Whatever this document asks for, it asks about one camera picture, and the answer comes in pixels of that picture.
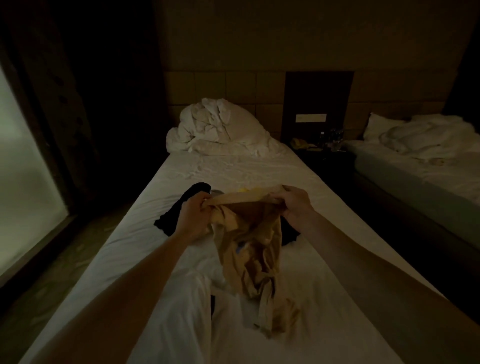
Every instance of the yellow cloth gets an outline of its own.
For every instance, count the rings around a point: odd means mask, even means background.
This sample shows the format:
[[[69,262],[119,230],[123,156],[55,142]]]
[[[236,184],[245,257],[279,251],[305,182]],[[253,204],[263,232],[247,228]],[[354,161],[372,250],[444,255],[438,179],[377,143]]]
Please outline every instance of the yellow cloth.
[[[286,332],[299,315],[279,276],[280,201],[269,194],[281,191],[278,185],[204,202],[214,207],[210,222],[225,279],[236,292],[260,300],[255,324],[268,336]]]

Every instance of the bedside table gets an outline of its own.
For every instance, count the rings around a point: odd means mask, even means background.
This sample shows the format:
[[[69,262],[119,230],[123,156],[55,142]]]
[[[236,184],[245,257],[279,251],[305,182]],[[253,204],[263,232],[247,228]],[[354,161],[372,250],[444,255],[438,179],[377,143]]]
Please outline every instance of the bedside table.
[[[349,193],[353,191],[353,173],[355,171],[355,155],[353,153],[343,150],[338,152],[292,150],[342,200],[348,199]]]

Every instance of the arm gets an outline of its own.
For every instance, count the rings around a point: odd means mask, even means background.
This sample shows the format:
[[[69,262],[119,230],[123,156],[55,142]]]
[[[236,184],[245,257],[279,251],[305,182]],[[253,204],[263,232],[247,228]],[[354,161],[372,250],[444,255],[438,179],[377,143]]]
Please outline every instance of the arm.
[[[38,353],[34,363],[124,363],[178,259],[210,220],[200,192],[182,205],[175,233],[113,282]]]
[[[448,300],[351,240],[285,186],[282,215],[328,264],[405,363],[480,363],[480,327]]]

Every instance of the frosted glass panel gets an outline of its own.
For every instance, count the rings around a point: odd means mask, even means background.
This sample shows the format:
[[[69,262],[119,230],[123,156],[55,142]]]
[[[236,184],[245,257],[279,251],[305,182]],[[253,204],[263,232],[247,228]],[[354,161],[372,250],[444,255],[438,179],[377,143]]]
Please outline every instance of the frosted glass panel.
[[[0,69],[0,274],[67,209]]]

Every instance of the crumpled white duvet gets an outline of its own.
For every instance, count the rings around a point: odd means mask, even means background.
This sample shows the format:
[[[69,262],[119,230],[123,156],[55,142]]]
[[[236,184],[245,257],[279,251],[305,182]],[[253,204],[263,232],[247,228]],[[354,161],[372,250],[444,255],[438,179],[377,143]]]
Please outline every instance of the crumpled white duvet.
[[[224,99],[203,98],[183,109],[166,144],[169,153],[186,150],[208,156],[275,157],[285,152],[252,114]]]
[[[417,115],[411,122],[381,134],[380,142],[402,155],[428,160],[473,151],[480,143],[480,135],[459,116]]]

